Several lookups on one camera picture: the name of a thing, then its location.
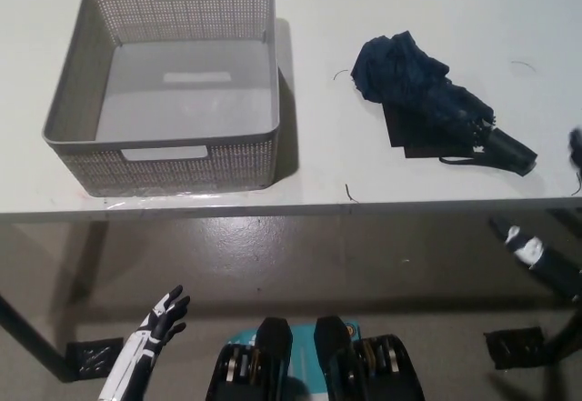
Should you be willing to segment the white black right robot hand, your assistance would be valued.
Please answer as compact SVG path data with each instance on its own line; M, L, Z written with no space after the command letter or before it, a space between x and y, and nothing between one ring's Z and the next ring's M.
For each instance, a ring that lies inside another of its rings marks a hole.
M520 226L510 224L501 217L489 219L489 225L504 247L522 265L532 268L544 254L544 244L536 236L524 232Z

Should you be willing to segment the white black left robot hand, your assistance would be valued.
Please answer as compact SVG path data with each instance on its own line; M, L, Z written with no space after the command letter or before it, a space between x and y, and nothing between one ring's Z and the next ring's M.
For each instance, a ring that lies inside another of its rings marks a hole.
M190 303L190 296L183 295L178 285L166 293L150 310L141 326L135 331L139 341L136 356L148 356L156 361L163 347L172 337L186 328L183 321Z

